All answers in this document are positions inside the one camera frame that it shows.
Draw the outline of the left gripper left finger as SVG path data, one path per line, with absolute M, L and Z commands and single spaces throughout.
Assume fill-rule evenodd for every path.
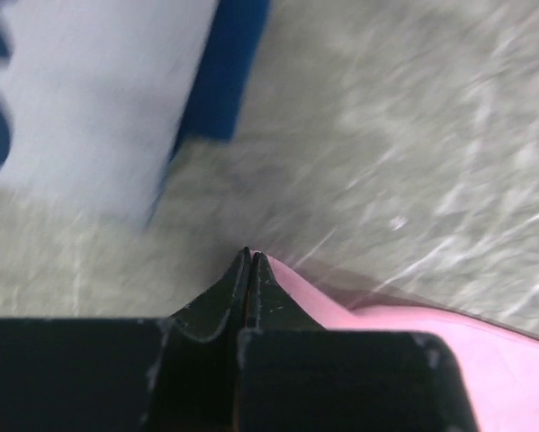
M 164 318 L 0 318 L 0 431 L 228 428 L 250 270 Z

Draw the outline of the pink t shirt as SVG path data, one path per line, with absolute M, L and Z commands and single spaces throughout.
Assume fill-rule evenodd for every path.
M 453 351 L 481 431 L 539 431 L 539 340 L 460 313 L 421 306 L 349 310 L 271 258 L 277 283 L 334 330 L 420 331 Z

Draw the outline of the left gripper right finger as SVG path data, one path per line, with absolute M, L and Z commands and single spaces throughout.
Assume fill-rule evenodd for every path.
M 238 335 L 240 431 L 474 431 L 451 349 L 434 335 L 327 330 L 255 254 Z

